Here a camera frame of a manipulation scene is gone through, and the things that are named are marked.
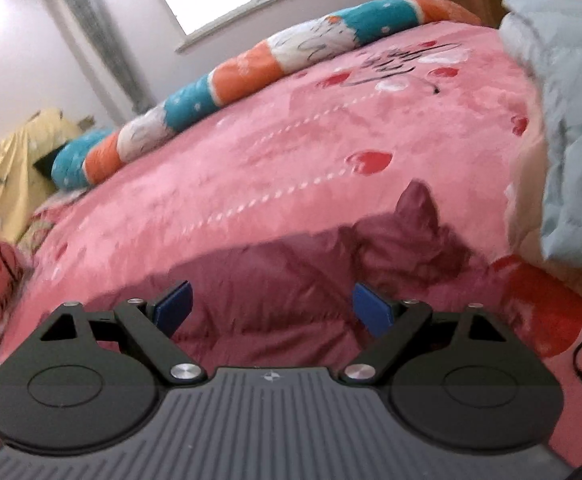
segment gray ribbed plate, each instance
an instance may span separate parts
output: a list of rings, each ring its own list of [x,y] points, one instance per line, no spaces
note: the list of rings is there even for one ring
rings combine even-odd
[[[325,368],[220,368],[172,390],[141,431],[110,449],[46,458],[3,448],[0,480],[564,480],[550,450],[468,456],[405,431],[369,388]]]

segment gray curtain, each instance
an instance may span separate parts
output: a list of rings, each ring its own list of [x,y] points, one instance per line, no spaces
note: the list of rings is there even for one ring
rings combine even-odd
[[[90,44],[100,55],[124,93],[133,103],[133,111],[143,114],[155,106],[140,78],[128,62],[108,17],[97,0],[65,0]]]

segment window sill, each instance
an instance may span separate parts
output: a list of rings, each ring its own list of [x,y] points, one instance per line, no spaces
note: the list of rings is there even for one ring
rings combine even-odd
[[[260,9],[264,9],[281,1],[282,0],[258,0],[256,2],[250,2],[245,6],[239,7],[238,9],[225,14],[221,18],[218,18],[217,20],[209,23],[208,25],[205,25],[195,32],[188,34],[186,40],[184,40],[184,43],[182,43],[182,45],[176,49],[176,53],[180,54],[204,38],[212,36],[219,30],[222,30],[228,25],[231,25],[231,23],[241,20],[242,18],[257,12]]]

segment light blue comforter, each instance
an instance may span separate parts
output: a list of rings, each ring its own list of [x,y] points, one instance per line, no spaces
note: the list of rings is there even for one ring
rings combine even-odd
[[[508,53],[542,90],[549,170],[543,200],[546,259],[582,268],[582,0],[504,0]]]

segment bed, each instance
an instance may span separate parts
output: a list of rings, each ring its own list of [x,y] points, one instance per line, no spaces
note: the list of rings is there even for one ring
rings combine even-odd
[[[570,350],[582,298],[508,256],[503,220],[532,93],[496,30],[454,22],[273,82],[62,206],[0,361],[63,301],[111,308],[189,279],[196,304],[174,340],[207,369],[337,368],[370,340],[348,307],[347,287],[364,278],[437,310],[478,302],[506,319],[561,380],[552,445],[581,464]],[[280,282],[287,272],[305,280]],[[280,299],[294,286],[294,301]]]

